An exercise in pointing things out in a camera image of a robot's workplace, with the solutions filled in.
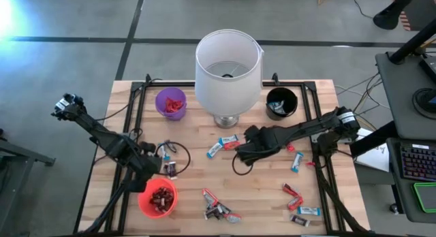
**white lampshade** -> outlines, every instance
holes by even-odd
[[[204,37],[196,50],[196,97],[203,108],[215,116],[231,117],[253,107],[262,90],[263,56],[259,44],[237,30]]]

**orange bowl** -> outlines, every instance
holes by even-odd
[[[155,206],[150,203],[150,199],[152,198],[153,193],[156,192],[160,187],[165,187],[167,189],[170,189],[174,194],[174,201],[172,202],[170,209],[165,213],[156,211]],[[148,216],[151,219],[166,217],[176,207],[177,198],[178,198],[178,193],[177,193],[176,186],[170,179],[167,178],[150,179],[147,181],[147,186],[145,188],[145,191],[138,195],[139,209],[141,209],[144,215]]]

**keyboard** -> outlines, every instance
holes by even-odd
[[[436,146],[400,144],[403,177],[436,182]]]

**black cup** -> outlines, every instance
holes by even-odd
[[[284,114],[276,112],[268,104],[270,103],[281,103],[283,102]],[[291,116],[297,109],[298,99],[295,94],[288,88],[278,87],[271,90],[266,96],[266,114],[270,119],[275,121],[280,121],[288,116]]]

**concrete floor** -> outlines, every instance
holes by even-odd
[[[138,0],[10,0],[15,36],[127,37]],[[392,0],[361,0],[374,15]],[[257,40],[307,42],[406,42],[416,32],[401,25],[384,31],[361,16],[352,0],[145,0],[136,37],[200,39],[234,28]],[[124,80],[145,74],[166,80],[194,78],[195,44],[133,44]],[[89,113],[105,115],[122,43],[0,42],[0,127],[10,142],[57,158],[54,167],[36,165],[11,222],[9,233],[31,236],[71,234],[87,182],[95,146],[76,124],[50,116],[65,92],[84,97]],[[374,56],[396,48],[263,46],[264,78],[333,79],[348,87],[377,72]],[[353,88],[364,92],[364,85]],[[387,104],[383,86],[372,96]],[[354,107],[354,93],[339,95]],[[367,101],[362,108],[374,103]],[[392,120],[378,107],[363,116],[380,127]],[[371,171],[358,170],[361,183]],[[411,223],[387,211],[389,186],[361,185],[371,229],[389,234],[432,236],[434,225]]]

